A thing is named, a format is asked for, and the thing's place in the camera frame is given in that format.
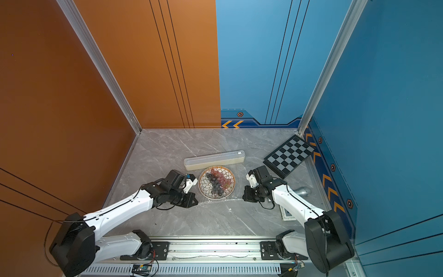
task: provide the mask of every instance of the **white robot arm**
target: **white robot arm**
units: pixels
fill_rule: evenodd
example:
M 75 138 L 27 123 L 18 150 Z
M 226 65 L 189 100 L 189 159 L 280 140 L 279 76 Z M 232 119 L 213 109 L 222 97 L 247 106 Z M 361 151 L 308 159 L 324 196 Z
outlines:
M 277 235 L 276 248 L 281 257 L 294 253 L 309 256 L 323 273 L 354 256 L 354 249 L 340 216 L 334 211 L 312 205 L 296 194 L 288 184 L 272 177 L 265 166 L 249 171 L 246 175 L 243 200 L 264 202 L 269 197 L 291 213 L 305 228 L 305 234 L 293 230 Z
M 127 198 L 99 211 L 69 215 L 62 223 L 49 251 L 66 277 L 83 272 L 88 266 L 122 255 L 148 256 L 152 244 L 141 230 L 120 236 L 104 235 L 131 217 L 170 202 L 189 208 L 198 204 L 189 189 L 197 183 L 194 175 L 171 170 L 166 178 L 144 184 Z

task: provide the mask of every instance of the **black and white checkered board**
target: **black and white checkered board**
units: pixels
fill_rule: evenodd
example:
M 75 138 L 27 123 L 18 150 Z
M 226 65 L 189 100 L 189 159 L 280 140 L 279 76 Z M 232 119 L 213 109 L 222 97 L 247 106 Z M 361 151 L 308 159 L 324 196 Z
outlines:
M 294 135 L 269 154 L 263 163 L 284 179 L 313 151 L 314 147 Z

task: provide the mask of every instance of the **gray marble floor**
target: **gray marble floor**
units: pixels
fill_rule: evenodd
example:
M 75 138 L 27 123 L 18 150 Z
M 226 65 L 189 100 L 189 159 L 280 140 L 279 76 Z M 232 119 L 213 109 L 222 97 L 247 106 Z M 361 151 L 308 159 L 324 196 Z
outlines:
M 258 203 L 244 202 L 241 198 L 248 184 L 246 173 L 263 165 L 263 158 L 294 133 L 292 129 L 144 130 L 118 185 L 111 192 L 109 204 L 129 196 L 144 183 L 165 177 L 171 169 L 187 173 L 183 160 L 188 157 L 244 150 L 246 159 L 241 164 L 226 166 L 236 177 L 234 192 L 227 199 L 210 201 L 194 186 L 191 192 L 196 193 L 197 206 L 175 207 L 169 211 L 152 209 L 114 228 L 109 235 L 125 234 L 134 229 L 141 229 L 149 236 L 256 235 L 272 238 L 288 229 L 304 232 L 297 221 L 282 220 L 278 205 L 273 210 L 265 210 Z M 320 190 L 314 187 L 312 178 L 315 177 L 309 175 L 305 162 L 285 180 L 292 189 L 311 187 L 313 193 L 307 200 L 325 209 Z M 202 171 L 188 173 L 198 177 Z M 264 206 L 272 207 L 272 204 L 264 203 Z

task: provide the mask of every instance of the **aluminum frame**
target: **aluminum frame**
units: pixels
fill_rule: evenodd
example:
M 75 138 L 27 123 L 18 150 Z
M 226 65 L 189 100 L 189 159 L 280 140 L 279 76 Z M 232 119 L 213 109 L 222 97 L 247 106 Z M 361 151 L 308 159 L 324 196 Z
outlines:
M 124 96 L 117 80 L 115 79 L 114 74 L 109 68 L 108 63 L 103 57 L 103 54 L 98 48 L 94 37 L 92 37 L 88 26 L 86 25 L 80 12 L 78 11 L 74 0 L 57 0 L 57 3 L 62 9 L 75 33 L 77 34 L 79 40 L 83 44 L 83 47 L 86 49 L 86 52 L 88 52 L 89 57 L 93 61 L 95 67 L 97 68 L 101 77 L 103 78 L 115 100 L 117 101 L 117 104 L 119 105 L 121 111 L 128 120 L 132 129 L 136 134 L 140 134 L 142 131 L 141 125 L 138 122 L 134 111 L 129 105 L 128 100 Z
M 331 48 L 325 66 L 323 67 L 322 73 L 320 74 L 319 80 L 315 85 L 314 91 L 312 92 L 311 98 L 309 99 L 302 119 L 300 120 L 298 127 L 299 136 L 303 136 L 309 121 L 314 115 L 315 108 L 317 108 L 317 105 L 322 98 L 323 92 L 328 85 L 335 67 L 343 54 L 346 44 L 348 43 L 367 2 L 368 0 L 353 0 L 349 6 L 348 12 L 346 13 L 342 26 L 338 31 L 337 37 L 335 38 L 335 42 Z

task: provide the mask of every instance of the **black line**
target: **black line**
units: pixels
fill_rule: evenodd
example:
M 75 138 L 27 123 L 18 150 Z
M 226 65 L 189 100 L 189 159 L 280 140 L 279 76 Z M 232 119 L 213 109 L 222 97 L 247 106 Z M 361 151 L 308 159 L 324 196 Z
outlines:
M 35 200 L 35 201 L 37 201 L 37 202 L 39 202 L 39 203 L 41 203 L 41 204 L 43 204 L 43 205 L 45 205 L 45 206 L 48 206 L 49 208 L 53 208 L 54 210 L 57 210 L 57 211 L 59 211 L 59 212 L 61 212 L 61 213 L 64 213 L 64 214 L 66 214 L 66 215 L 69 215 L 69 214 L 65 213 L 64 211 L 61 211 L 61 210 L 59 210 L 59 209 L 57 209 L 57 208 L 54 208 L 53 206 L 50 206 L 50 205 L 48 205 L 48 204 L 45 204 L 45 203 L 43 203 L 42 201 L 39 201 L 39 200 L 37 200 L 37 199 L 35 199 L 35 198 L 32 198 L 32 197 L 30 197 L 30 196 L 28 196 L 28 195 L 26 195 L 26 194 L 24 194 L 24 193 L 21 193 L 20 191 L 16 191 L 15 189 L 13 189 L 13 188 L 11 188 L 11 187 L 8 187 L 7 185 L 4 185 L 4 184 L 2 184 L 2 183 L 0 183 L 0 185 L 2 185 L 2 186 L 4 186 L 4 187 L 7 187 L 7 188 L 9 188 L 10 190 L 15 191 L 15 192 L 17 192 L 17 193 L 20 193 L 21 195 L 24 195 L 24 196 L 26 196 L 26 197 L 28 197 L 28 198 L 31 198 L 32 200 Z
M 32 214 L 35 214 L 35 215 L 41 216 L 41 217 L 43 217 L 43 218 L 46 218 L 46 219 L 49 219 L 49 220 L 55 221 L 55 220 L 53 220 L 53 219 L 50 219 L 49 217 L 46 217 L 46 216 L 44 216 L 44 215 L 37 214 L 37 213 L 35 213 L 35 212 L 33 212 L 33 211 L 30 211 L 30 210 L 27 210 L 27 209 L 25 209 L 25 208 L 19 207 L 19 206 L 17 206 L 17 205 L 11 204 L 11 203 L 6 202 L 6 201 L 4 201 L 4 200 L 1 200 L 1 199 L 0 199 L 0 201 L 3 202 L 3 203 L 9 204 L 9 205 L 11 205 L 11 206 L 14 206 L 14 207 L 16 207 L 16 208 L 19 208 L 19 209 L 21 209 L 21 210 L 23 210 L 23 211 L 28 211 L 28 212 L 30 212 L 30 213 L 32 213 Z
M 426 256 L 426 255 L 432 255 L 432 254 L 437 254 L 437 253 L 442 253 L 442 252 L 443 252 L 443 250 L 440 250 L 440 251 L 430 252 L 430 253 L 426 253 L 426 254 L 420 254 L 420 255 L 414 255 L 414 256 L 409 256 L 409 257 L 404 257 L 404 258 L 393 259 L 393 260 L 389 260 L 389 261 L 404 260 L 404 259 L 415 258 L 415 257 L 420 257 L 420 256 Z M 389 262 L 389 261 L 379 261 L 379 262 L 374 262 L 372 264 L 367 264 L 367 265 L 382 264 L 384 262 Z
M 184 84 L 185 84 L 186 98 L 188 98 L 189 112 L 191 113 L 192 126 L 195 128 L 195 125 L 194 125 L 194 117 L 192 116 L 191 103 L 189 102 L 188 88 L 186 87 L 185 74 L 183 73 L 182 60 L 181 60 L 181 58 L 180 58 L 179 45 L 177 44 L 177 38 L 175 37 L 174 24 L 172 23 L 171 10 L 169 9 L 169 2 L 168 2 L 168 0 L 166 0 L 166 3 L 167 3 L 167 9 L 168 9 L 168 11 L 169 11 L 169 17 L 170 17 L 170 19 L 171 19 L 172 32 L 174 33 L 175 46 L 177 47 L 177 53 L 178 53 L 178 55 L 179 55 L 180 67 L 181 67 L 181 69 L 182 69 L 183 82 L 184 82 Z
M 80 210 L 79 208 L 77 208 L 77 207 L 75 207 L 75 206 L 69 204 L 68 202 L 61 200 L 61 199 L 58 198 L 57 196 L 54 196 L 54 195 L 52 195 L 51 193 L 49 193 L 49 192 L 47 192 L 47 191 L 44 191 L 43 189 L 41 189 L 41 188 L 39 188 L 39 187 L 37 187 L 37 186 L 34 186 L 34 185 L 31 184 L 30 182 L 27 182 L 27 181 L 23 180 L 22 178 L 20 178 L 20 177 L 14 175 L 14 174 L 12 174 L 11 172 L 6 171 L 6 170 L 4 170 L 3 168 L 0 168 L 0 169 L 3 170 L 4 172 L 6 172 L 7 174 L 9 174 L 9 175 L 11 175 L 11 176 L 14 176 L 14 177 L 16 177 L 17 179 L 19 179 L 19 180 L 21 180 L 21 181 L 27 183 L 28 185 L 30 185 L 30 186 L 32 186 L 32 187 L 35 187 L 36 189 L 41 190 L 41 191 L 43 191 L 44 193 L 49 194 L 50 196 L 52 196 L 52 197 L 54 197 L 54 198 L 56 198 L 56 199 L 62 201 L 63 203 L 66 203 L 66 204 L 68 204 L 69 206 L 71 206 L 71 207 L 73 207 L 73 208 L 76 208 L 77 210 L 79 210 L 79 211 L 81 211 L 81 212 L 83 212 L 83 213 L 86 213 L 85 211 Z
M 160 31 L 159 31 L 159 26 L 157 25 L 157 20 L 155 19 L 154 9 L 152 8 L 151 0 L 149 0 L 149 4 L 151 5 L 152 16 L 154 17 L 155 26 L 157 27 L 157 32 L 159 34 L 160 44 L 162 45 L 163 55 L 165 56 L 165 61 L 166 61 L 166 66 L 167 66 L 167 71 L 169 72 L 169 77 L 171 78 L 172 89 L 174 90 L 175 99 L 177 100 L 177 106 L 179 107 L 179 112 L 180 112 L 180 117 L 182 118 L 183 128 L 186 128 L 185 121 L 183 121 L 182 110 L 180 109 L 180 105 L 179 105 L 179 99 L 177 98 L 177 93 L 175 92 L 174 82 L 172 81 L 171 71 L 169 70 L 169 65 L 167 63 L 165 49 L 163 48 L 163 42 L 162 42 L 162 38 L 160 36 Z
M 188 113 L 186 111 L 185 100 L 183 99 L 182 87 L 180 86 L 179 74 L 177 73 L 177 67 L 175 66 L 174 55 L 172 54 L 171 43 L 169 42 L 169 36 L 167 34 L 165 18 L 163 17 L 162 5 L 160 5 L 160 0 L 158 1 L 160 6 L 160 13 L 162 14 L 163 25 L 165 26 L 167 43 L 169 44 L 169 51 L 171 52 L 172 63 L 174 64 L 175 75 L 177 76 L 177 83 L 179 83 L 180 95 L 182 96 L 182 102 L 183 102 L 183 108 L 185 109 L 186 120 L 188 121 L 188 127 L 191 128 L 191 126 L 189 125 L 189 118 L 188 118 Z
M 283 93 L 281 94 L 281 99 L 280 99 L 280 105 L 278 106 L 278 111 L 277 111 L 277 115 L 276 115 L 276 120 L 274 121 L 274 123 L 277 122 L 278 113 L 280 112 L 281 102 L 282 102 L 282 100 L 283 100 L 284 91 L 286 90 L 286 84 L 288 83 L 289 74 L 291 73 L 292 62 L 294 61 L 295 51 L 297 51 L 297 46 L 298 46 L 298 44 L 299 44 L 299 40 L 300 40 L 300 34 L 302 33 L 303 23 L 304 23 L 304 20 L 305 20 L 305 18 L 306 18 L 307 8 L 309 7 L 309 2 L 310 2 L 310 1 L 311 1 L 311 0 L 309 0 L 309 1 L 307 2 L 306 11 L 305 11 L 305 16 L 303 17 L 303 21 L 302 21 L 302 27 L 300 28 L 299 38 L 297 39 L 297 44 L 295 44 L 294 54 L 292 55 L 291 65 L 289 66 L 288 76 L 286 77 L 286 83 L 284 84 Z
M 400 244 L 397 244 L 397 245 L 394 245 L 394 246 L 385 247 L 385 248 L 382 248 L 382 249 L 379 249 L 379 250 L 375 250 L 375 251 L 371 251 L 371 252 L 368 252 L 368 253 L 359 254 L 359 256 L 363 256 L 363 255 L 366 255 L 366 254 L 371 254 L 371 253 L 374 253 L 374 252 L 378 252 L 378 251 L 386 250 L 386 249 L 389 249 L 389 248 L 397 247 L 397 246 L 404 245 L 404 244 L 408 244 L 408 243 L 411 243 L 411 242 L 421 241 L 421 240 L 424 240 L 424 239 L 427 239 L 427 238 L 437 237 L 437 236 L 440 236 L 440 235 L 443 235 L 443 233 L 435 234 L 435 235 L 432 235 L 432 236 L 429 236 L 429 237 L 425 237 L 425 238 L 415 239 L 415 240 L 410 241 L 410 242 L 403 242 L 403 243 L 400 243 Z
M 408 225 L 408 226 L 406 226 L 406 227 L 403 227 L 403 228 L 397 229 L 397 230 L 395 230 L 395 231 L 392 231 L 392 232 L 389 232 L 389 233 L 383 234 L 383 235 L 381 235 L 381 236 L 378 236 L 378 237 L 375 237 L 375 238 L 372 238 L 372 239 L 368 239 L 367 241 L 364 241 L 364 242 L 361 242 L 361 243 L 357 243 L 356 245 L 360 245 L 360 244 L 362 244 L 362 243 L 372 241 L 373 239 L 376 239 L 376 238 L 381 238 L 381 237 L 383 237 L 383 236 L 386 236 L 386 235 L 389 235 L 389 234 L 395 233 L 395 232 L 397 232 L 397 231 L 400 231 L 400 230 L 403 230 L 403 229 L 406 229 L 406 228 L 412 227 L 412 226 L 414 226 L 414 225 L 417 225 L 417 224 L 420 224 L 420 223 L 426 222 L 426 221 L 428 221 L 428 220 L 431 220 L 431 219 L 434 219 L 434 218 L 440 217 L 440 216 L 442 216 L 442 215 L 443 215 L 443 214 L 436 215 L 436 216 L 434 216 L 434 217 L 431 217 L 431 218 L 425 219 L 425 220 L 423 220 L 423 221 L 420 221 L 420 222 L 417 222 L 417 223 L 414 223 L 414 224 Z
M 272 83 L 271 97 L 269 97 L 269 104 L 268 104 L 268 111 L 266 112 L 266 119 L 264 120 L 264 123 L 265 123 L 265 124 L 266 124 L 266 121 L 268 120 L 269 107 L 271 107 L 272 91 L 274 90 L 274 85 L 275 85 L 275 83 L 276 83 L 277 70 L 278 70 L 278 65 L 279 65 L 279 63 L 280 63 L 281 51 L 282 51 L 282 49 L 283 49 L 284 37 L 285 37 L 285 35 L 286 35 L 286 28 L 288 27 L 289 15 L 291 14 L 292 1 L 293 1 L 293 0 L 291 0 L 291 5 L 289 6 L 289 13 L 288 13 L 288 19 L 286 20 L 286 26 L 284 27 L 283 40 L 282 40 L 282 42 L 281 42 L 280 54 L 278 55 L 276 74 L 274 75 L 274 82 Z
M 274 126 L 274 125 L 277 125 L 277 126 L 287 126 L 287 125 L 291 124 L 292 122 L 296 121 L 297 119 L 301 119 L 301 117 L 297 117 L 296 119 L 293 119 L 293 120 L 289 121 L 289 123 L 286 123 L 286 124 L 261 124 L 261 123 L 259 123 L 257 121 L 257 119 L 255 119 L 253 117 L 246 117 L 245 119 L 253 119 L 254 122 L 257 125 L 259 125 L 259 126 Z M 225 118 L 222 118 L 221 120 L 226 120 L 226 121 L 232 120 L 232 121 L 235 121 L 235 120 L 238 120 L 238 117 L 237 118 L 225 117 Z
M 299 17 L 299 11 L 300 11 L 300 6 L 301 6 L 301 4 L 302 4 L 302 1 L 300 0 L 299 9 L 297 10 L 297 16 L 295 17 L 294 27 L 292 28 L 291 40 L 289 41 L 288 52 L 286 53 L 286 58 L 284 59 L 283 71 L 281 72 L 280 83 L 279 83 L 279 85 L 278 85 L 278 89 L 277 89 L 276 101 L 274 102 L 274 108 L 272 109 L 271 121 L 269 122 L 269 124 L 271 124 L 271 122 L 272 122 L 272 117 L 274 116 L 274 110 L 275 110 L 275 108 L 276 108 L 277 99 L 278 99 L 278 92 L 279 92 L 279 90 L 280 90 L 281 80 L 283 79 L 283 74 L 284 74 L 284 69 L 285 69 L 285 67 L 286 67 L 286 62 L 288 61 L 289 50 L 291 49 L 292 37 L 293 37 L 293 35 L 294 35 L 295 25 L 297 24 L 297 18 Z

